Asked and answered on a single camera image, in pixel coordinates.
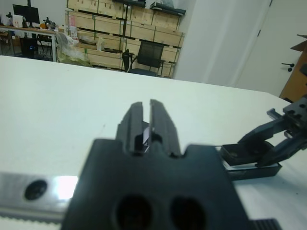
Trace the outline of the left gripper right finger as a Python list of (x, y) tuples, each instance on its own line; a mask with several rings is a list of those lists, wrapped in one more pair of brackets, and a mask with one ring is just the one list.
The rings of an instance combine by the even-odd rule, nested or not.
[(179, 157), (177, 129), (163, 103), (150, 100), (150, 145), (157, 144), (162, 153), (171, 158)]

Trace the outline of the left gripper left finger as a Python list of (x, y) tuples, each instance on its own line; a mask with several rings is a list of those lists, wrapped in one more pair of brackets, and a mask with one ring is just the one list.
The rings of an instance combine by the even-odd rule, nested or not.
[(117, 140), (123, 150), (132, 154), (143, 154), (143, 106), (142, 102), (133, 103), (118, 124)]

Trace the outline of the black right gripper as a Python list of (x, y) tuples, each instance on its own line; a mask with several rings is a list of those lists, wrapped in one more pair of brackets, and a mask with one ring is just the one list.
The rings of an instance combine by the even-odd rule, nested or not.
[(284, 136), (287, 139), (294, 138), (302, 132), (305, 140), (282, 141), (262, 156), (256, 164), (257, 167), (279, 163), (292, 157), (299, 150), (307, 148), (307, 95), (305, 94), (298, 101), (286, 106), (283, 113), (283, 115), (277, 113), (274, 108), (269, 110), (267, 115), (273, 121), (248, 132), (238, 141), (238, 144), (246, 146), (262, 145), (267, 139), (282, 131), (284, 131)]

